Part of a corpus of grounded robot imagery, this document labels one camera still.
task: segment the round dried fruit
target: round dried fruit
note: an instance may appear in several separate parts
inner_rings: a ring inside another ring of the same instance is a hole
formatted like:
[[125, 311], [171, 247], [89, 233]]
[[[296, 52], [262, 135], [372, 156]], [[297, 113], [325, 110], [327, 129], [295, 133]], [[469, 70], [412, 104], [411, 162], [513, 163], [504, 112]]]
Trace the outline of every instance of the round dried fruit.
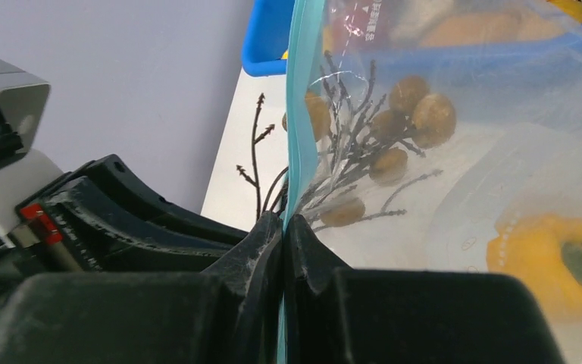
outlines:
[[389, 142], [405, 132], [407, 118], [400, 111], [386, 110], [374, 116], [370, 132], [375, 140]]
[[429, 149], [445, 143], [456, 130], [456, 110], [447, 96], [432, 93], [416, 106], [411, 119], [416, 129], [412, 137], [419, 148]]
[[391, 148], [380, 155], [369, 168], [369, 177], [380, 186], [392, 186], [407, 171], [407, 152]]
[[320, 214], [320, 220], [330, 228], [351, 225], [365, 216], [365, 203], [358, 197]]
[[[315, 141], [324, 138], [331, 128], [331, 115], [329, 114], [329, 105], [315, 93], [308, 91], [305, 94], [305, 104], [311, 118], [313, 127], [313, 136]], [[286, 112], [282, 117], [282, 128], [286, 131]]]
[[390, 93], [390, 108], [406, 115], [430, 92], [427, 81], [420, 76], [407, 76], [394, 85]]

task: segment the white wall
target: white wall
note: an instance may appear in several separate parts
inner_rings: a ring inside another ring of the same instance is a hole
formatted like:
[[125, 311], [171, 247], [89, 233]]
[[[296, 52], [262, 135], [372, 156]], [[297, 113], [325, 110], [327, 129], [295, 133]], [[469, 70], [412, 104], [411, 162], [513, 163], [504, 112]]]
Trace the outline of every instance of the white wall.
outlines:
[[64, 170], [116, 153], [200, 211], [252, 3], [0, 0], [0, 58], [52, 85], [35, 147]]

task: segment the gray camera housing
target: gray camera housing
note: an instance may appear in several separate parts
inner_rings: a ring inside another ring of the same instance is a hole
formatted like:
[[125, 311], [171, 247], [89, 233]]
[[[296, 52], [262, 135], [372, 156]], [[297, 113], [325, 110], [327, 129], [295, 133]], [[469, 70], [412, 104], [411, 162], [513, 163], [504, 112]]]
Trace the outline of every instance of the gray camera housing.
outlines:
[[30, 151], [49, 94], [46, 81], [0, 60], [0, 169]]

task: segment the plastic bag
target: plastic bag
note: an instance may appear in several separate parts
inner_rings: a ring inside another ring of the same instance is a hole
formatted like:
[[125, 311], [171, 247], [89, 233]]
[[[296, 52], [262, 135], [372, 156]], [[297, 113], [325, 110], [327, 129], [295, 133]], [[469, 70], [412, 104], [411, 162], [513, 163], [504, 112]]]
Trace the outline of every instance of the plastic bag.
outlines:
[[518, 277], [580, 362], [582, 26], [543, 0], [307, 1], [298, 16], [289, 209], [354, 267]]

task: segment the blue plastic container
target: blue plastic container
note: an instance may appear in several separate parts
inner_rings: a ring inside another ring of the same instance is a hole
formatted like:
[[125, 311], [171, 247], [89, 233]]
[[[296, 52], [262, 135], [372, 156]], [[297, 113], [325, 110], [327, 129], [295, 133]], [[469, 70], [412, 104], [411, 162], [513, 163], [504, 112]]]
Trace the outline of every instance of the blue plastic container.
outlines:
[[253, 77], [286, 73], [294, 0], [255, 0], [242, 45], [242, 66]]

